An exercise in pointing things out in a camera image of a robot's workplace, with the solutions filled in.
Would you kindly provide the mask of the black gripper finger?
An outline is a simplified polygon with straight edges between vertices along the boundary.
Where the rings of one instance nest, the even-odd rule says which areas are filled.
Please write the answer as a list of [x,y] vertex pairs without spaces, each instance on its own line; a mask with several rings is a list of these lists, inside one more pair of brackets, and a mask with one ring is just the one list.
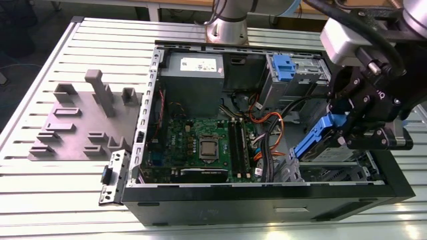
[[404,128],[406,121],[398,117],[391,122],[375,126],[356,125],[351,130],[338,132],[336,141],[351,150],[406,151],[414,148],[414,140]]
[[375,91],[358,67],[340,67],[332,72],[327,115],[334,121],[336,137],[362,135],[376,122]]

